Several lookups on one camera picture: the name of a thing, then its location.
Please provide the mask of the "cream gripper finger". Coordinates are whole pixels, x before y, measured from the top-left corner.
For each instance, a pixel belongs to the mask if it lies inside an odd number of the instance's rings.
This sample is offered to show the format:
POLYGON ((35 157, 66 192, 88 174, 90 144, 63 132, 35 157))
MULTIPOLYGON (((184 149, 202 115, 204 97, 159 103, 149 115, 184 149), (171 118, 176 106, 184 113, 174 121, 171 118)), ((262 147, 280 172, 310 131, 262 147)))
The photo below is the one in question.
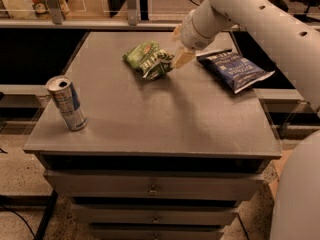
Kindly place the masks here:
POLYGON ((189 63, 195 58, 195 51, 193 49, 188 49, 184 46, 180 46, 174 55, 171 62, 171 66, 174 69, 183 67, 185 64, 189 63))
POLYGON ((171 38, 172 38, 173 40, 179 40, 179 39, 180 39, 180 32, 181 32, 181 25, 178 24, 178 25, 174 28, 173 32, 171 33, 171 38))

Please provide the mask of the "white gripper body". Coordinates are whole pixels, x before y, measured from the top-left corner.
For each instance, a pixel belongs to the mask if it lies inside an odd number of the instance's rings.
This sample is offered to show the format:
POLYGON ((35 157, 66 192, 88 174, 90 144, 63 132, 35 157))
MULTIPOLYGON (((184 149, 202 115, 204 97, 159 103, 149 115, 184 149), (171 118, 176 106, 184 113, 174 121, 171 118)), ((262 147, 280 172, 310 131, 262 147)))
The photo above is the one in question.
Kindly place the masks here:
POLYGON ((195 10, 192 10, 181 23, 180 40, 190 50, 203 50, 212 43, 213 39, 200 34, 195 27, 194 20, 195 10))

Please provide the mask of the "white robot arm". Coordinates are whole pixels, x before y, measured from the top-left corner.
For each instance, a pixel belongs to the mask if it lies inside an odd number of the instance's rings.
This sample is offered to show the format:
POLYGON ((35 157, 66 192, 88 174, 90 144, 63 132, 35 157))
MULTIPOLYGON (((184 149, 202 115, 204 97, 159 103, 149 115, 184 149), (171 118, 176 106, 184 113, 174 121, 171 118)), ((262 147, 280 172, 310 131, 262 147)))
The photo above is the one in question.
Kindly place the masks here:
MULTIPOLYGON (((177 27, 181 43, 202 50, 234 24, 246 28, 288 80, 320 109, 320 33, 268 0, 204 0, 177 27)), ((320 240, 320 131, 302 140, 282 170, 270 240, 320 240)))

